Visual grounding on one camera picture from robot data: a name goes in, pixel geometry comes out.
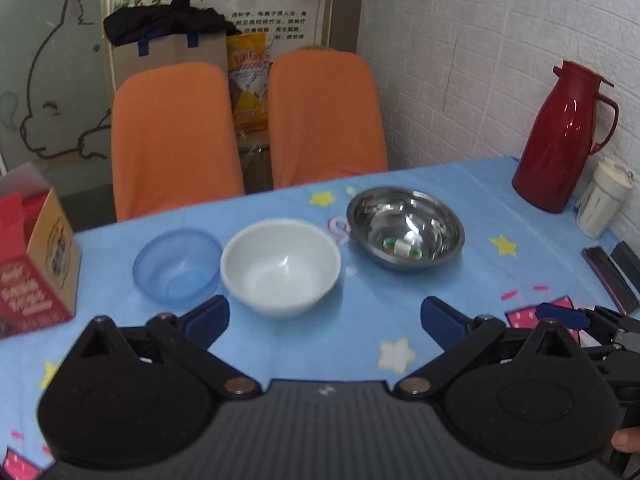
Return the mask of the person's right hand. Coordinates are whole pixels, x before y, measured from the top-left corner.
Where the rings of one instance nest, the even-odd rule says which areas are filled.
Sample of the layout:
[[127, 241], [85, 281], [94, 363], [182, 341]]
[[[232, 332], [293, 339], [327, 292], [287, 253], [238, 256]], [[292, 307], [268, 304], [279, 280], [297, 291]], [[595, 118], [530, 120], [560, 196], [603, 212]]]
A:
[[624, 428], [616, 431], [612, 437], [612, 447], [618, 452], [628, 454], [640, 453], [640, 428]]

